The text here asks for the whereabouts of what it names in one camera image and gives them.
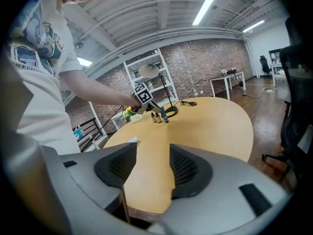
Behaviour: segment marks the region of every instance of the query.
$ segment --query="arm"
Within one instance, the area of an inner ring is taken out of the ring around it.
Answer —
[[[130,94],[111,89],[88,78],[82,70],[60,73],[61,79],[78,97],[97,104],[140,106],[139,100]]]

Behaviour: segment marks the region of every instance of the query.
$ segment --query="fluorescent light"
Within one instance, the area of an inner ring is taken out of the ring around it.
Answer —
[[[206,14],[207,10],[209,9],[210,5],[212,4],[214,0],[205,0],[204,4],[202,5],[201,10],[199,11],[194,23],[192,25],[198,25],[204,15]]]
[[[243,33],[246,33],[247,31],[249,31],[249,30],[255,28],[256,26],[259,26],[260,24],[262,24],[262,23],[264,23],[264,22],[265,22],[265,21],[262,20],[262,21],[260,21],[260,22],[258,22],[258,23],[256,23],[256,24],[254,24],[253,26],[249,27],[248,29],[245,29],[245,30],[243,31]]]
[[[91,64],[92,64],[92,62],[89,62],[89,61],[87,61],[87,60],[85,60],[85,59],[82,59],[82,58],[77,58],[78,59],[78,61],[79,61],[79,63],[81,64],[81,65],[83,65],[83,66],[87,66],[87,67],[89,67]]]

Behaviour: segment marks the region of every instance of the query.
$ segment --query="white ceiling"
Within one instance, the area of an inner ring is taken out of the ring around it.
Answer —
[[[138,54],[199,38],[240,38],[260,20],[286,13],[277,0],[214,0],[198,26],[192,23],[205,0],[92,0],[65,6],[79,57],[92,61],[97,78]]]

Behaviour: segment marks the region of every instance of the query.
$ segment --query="graphic print on shirt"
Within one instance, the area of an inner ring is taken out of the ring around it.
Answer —
[[[52,67],[61,57],[64,44],[51,24],[43,22],[41,0],[30,0],[24,6],[13,21],[10,32],[10,37],[19,42],[18,47],[16,44],[11,46],[17,54],[11,58],[22,63],[28,62],[28,65],[37,68],[34,71],[42,70],[44,74],[48,72],[53,75]]]

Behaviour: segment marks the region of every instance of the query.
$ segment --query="round wooden table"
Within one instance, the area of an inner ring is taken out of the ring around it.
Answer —
[[[236,103],[218,97],[198,97],[185,101],[197,106],[180,105],[169,123],[153,123],[151,112],[137,123],[128,123],[115,133],[106,147],[138,138],[137,162],[125,194],[128,206],[144,212],[163,213],[171,204],[175,187],[169,164],[171,143],[226,154],[248,161],[253,144],[253,129],[247,113]]]

